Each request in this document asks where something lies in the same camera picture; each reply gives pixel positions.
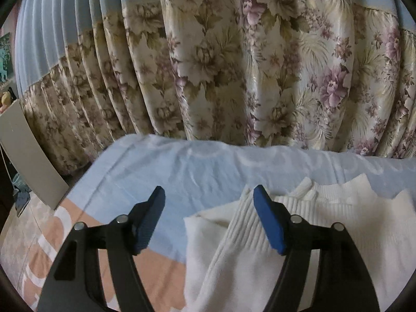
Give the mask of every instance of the bed sheet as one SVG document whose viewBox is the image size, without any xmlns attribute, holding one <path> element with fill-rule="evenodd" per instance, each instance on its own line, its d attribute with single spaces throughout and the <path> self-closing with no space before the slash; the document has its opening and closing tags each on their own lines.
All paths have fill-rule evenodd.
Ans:
<svg viewBox="0 0 416 312">
<path fill-rule="evenodd" d="M 284 194 L 306 176 L 320 184 L 333 184 L 361 173 L 379 196 L 392 198 L 406 188 L 416 198 L 415 159 L 125 136 L 90 167 L 29 249 L 20 293 L 36 307 L 51 263 L 75 222 L 107 224 L 147 200 L 155 186 L 161 185 L 166 192 L 165 209 L 149 248 L 135 262 L 155 310 L 180 309 L 186 262 L 184 217 L 238 199 L 246 184 L 263 184 L 274 194 Z M 107 303 L 117 309 L 105 251 L 100 251 L 100 270 Z"/>
</svg>

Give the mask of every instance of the silver bolt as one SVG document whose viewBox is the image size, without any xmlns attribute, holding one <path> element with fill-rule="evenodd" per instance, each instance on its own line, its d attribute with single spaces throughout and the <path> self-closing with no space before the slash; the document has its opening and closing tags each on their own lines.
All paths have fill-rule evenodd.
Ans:
<svg viewBox="0 0 416 312">
<path fill-rule="evenodd" d="M 125 222 L 127 222 L 128 221 L 128 215 L 120 215 L 120 216 L 118 216 L 117 218 L 116 218 L 116 222 L 117 223 L 125 223 Z"/>
<path fill-rule="evenodd" d="M 292 216 L 290 217 L 290 220 L 291 220 L 291 221 L 292 221 L 292 223 L 294 223 L 294 224 L 299 224 L 299 223 L 301 223 L 301 222 L 302 222 L 302 217 L 301 217 L 301 216 L 299 216 L 299 215 L 294 214 L 294 215 L 292 215 Z"/>
<path fill-rule="evenodd" d="M 74 230 L 76 231 L 80 231 L 85 227 L 85 223 L 84 222 L 77 222 L 74 224 Z"/>
<path fill-rule="evenodd" d="M 343 231 L 345 229 L 345 226 L 344 226 L 344 224 L 341 224 L 341 223 L 335 223 L 334 224 L 334 229 L 336 231 Z"/>
</svg>

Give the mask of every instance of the curtain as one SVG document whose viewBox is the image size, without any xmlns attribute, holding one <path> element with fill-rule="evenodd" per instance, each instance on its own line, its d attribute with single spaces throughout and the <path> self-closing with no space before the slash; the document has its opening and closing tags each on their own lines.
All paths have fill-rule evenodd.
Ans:
<svg viewBox="0 0 416 312">
<path fill-rule="evenodd" d="M 416 26 L 400 0 L 50 0 L 52 18 L 36 1 L 17 23 L 20 101 L 61 174 L 134 132 L 416 153 Z"/>
</svg>

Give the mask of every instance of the folded white garment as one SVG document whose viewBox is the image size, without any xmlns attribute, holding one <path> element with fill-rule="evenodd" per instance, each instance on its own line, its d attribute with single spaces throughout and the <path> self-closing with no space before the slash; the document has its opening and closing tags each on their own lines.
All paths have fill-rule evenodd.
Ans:
<svg viewBox="0 0 416 312">
<path fill-rule="evenodd" d="M 363 174 L 319 185 L 305 178 L 289 195 L 272 196 L 314 225 L 342 222 L 372 278 L 380 310 L 400 294 L 416 268 L 416 214 L 407 191 L 380 198 Z M 188 248 L 183 311 L 263 311 L 284 257 L 271 249 L 245 188 L 240 200 L 185 219 Z M 319 251 L 313 251 L 299 310 L 311 304 Z"/>
</svg>

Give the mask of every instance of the blue gripper pad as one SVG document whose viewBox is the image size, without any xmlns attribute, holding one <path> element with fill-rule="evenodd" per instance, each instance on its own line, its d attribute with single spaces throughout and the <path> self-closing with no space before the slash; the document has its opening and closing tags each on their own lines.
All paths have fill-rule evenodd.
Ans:
<svg viewBox="0 0 416 312">
<path fill-rule="evenodd" d="M 286 220 L 290 219 L 288 210 L 283 204 L 273 202 L 262 185 L 254 188 L 253 200 L 270 245 L 280 255 L 285 255 L 288 247 L 285 227 Z"/>
<path fill-rule="evenodd" d="M 161 186 L 157 186 L 147 201 L 149 207 L 141 224 L 138 227 L 133 225 L 133 229 L 135 230 L 133 234 L 136 236 L 134 251 L 137 254 L 149 245 L 150 238 L 165 207 L 165 200 L 165 190 Z"/>
</svg>

